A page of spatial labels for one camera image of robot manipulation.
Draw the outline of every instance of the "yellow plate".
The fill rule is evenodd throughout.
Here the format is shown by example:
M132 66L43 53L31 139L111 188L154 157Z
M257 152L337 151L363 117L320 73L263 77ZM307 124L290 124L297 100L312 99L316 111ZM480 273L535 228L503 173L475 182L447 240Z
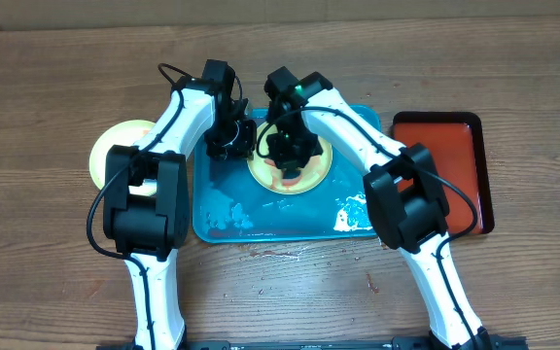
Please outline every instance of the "yellow plate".
M257 128L257 137L266 125L267 123L264 122ZM273 125L267 134L276 132L278 132L276 126ZM321 143L323 153L320 156L311 157L295 179L283 179L282 170L276 168L271 159L261 158L256 152L254 152L254 157L248 160L248 168L257 182L270 191L281 194L305 193L319 185L326 178L332 166L332 145L321 137L319 137L319 143ZM263 155L268 153L266 137L261 140L260 150Z
M141 139L155 126L149 121L121 122L105 131L96 140L92 152L89 154L89 175L94 185L102 189L105 185L105 157L114 145L131 146ZM131 194L153 195L157 190L155 182L144 182L140 187L129 186Z

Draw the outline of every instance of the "blue tray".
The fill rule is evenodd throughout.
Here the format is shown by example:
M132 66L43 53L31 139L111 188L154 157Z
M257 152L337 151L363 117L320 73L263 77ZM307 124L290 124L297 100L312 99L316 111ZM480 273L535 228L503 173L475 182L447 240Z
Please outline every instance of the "blue tray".
M351 108L381 127L367 106ZM266 109L252 118L264 122ZM193 230L209 243L274 242L374 237L362 175L336 149L328 176L301 194L279 194L261 186L246 160L215 161L198 142L193 163Z

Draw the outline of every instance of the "blue surface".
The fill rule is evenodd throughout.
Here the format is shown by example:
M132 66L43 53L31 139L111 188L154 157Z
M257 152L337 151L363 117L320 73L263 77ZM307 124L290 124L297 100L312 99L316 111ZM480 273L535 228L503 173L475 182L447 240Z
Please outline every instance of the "blue surface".
M380 129L367 106L351 108ZM257 123L266 109L253 111ZM279 194L261 186L244 159L215 161L200 141L194 150L193 230L210 243L374 237L362 175L333 149L328 176L301 194Z

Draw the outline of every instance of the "robotic hand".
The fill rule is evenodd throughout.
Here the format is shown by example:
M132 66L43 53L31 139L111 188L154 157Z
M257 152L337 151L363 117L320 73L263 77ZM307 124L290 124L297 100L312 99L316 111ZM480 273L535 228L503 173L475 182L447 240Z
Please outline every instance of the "robotic hand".
M262 133L257 140L254 121L246 119L246 100L230 99L234 79L225 62L208 60L200 79L186 76L173 85L172 102L147 136L134 147L114 146L107 156L106 179L111 180L97 200L104 193L103 228L121 255L101 252L92 244L91 234L88 239L97 251L124 259L129 268L138 318L135 345L129 344L130 349L321 347L185 341L185 323L176 300L176 256L189 227L186 158L201 137L207 155L218 159L248 158L264 137ZM317 141L321 135L360 169L365 174L371 224L386 245L401 251L429 312L430 338L395 337L328 347L528 349L524 338L488 334L471 309L447 245L451 238L444 218L449 209L442 183L452 185L438 177L424 147L406 148L374 129L319 73L298 81L282 67L268 76L264 90L271 99L267 121L278 129L266 136L269 154L264 157L279 169L299 170L310 157L321 154ZM413 185L399 192L401 179L411 179ZM128 193L129 185L143 181L157 182L155 198Z

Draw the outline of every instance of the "wooden tabletop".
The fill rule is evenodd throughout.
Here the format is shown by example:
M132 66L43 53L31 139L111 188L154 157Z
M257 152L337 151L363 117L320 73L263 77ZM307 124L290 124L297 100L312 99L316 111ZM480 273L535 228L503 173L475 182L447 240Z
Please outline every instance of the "wooden tabletop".
M126 268L85 236L89 151L110 126L162 113L158 62L200 74L207 58L227 60L255 106L286 65L320 71L384 128L398 111L477 113L496 228L455 242L459 274L490 333L560 348L560 17L513 17L0 32L0 349L133 338ZM254 254L266 250L299 259ZM377 239L211 246L190 232L178 281L190 339L429 330L401 255Z

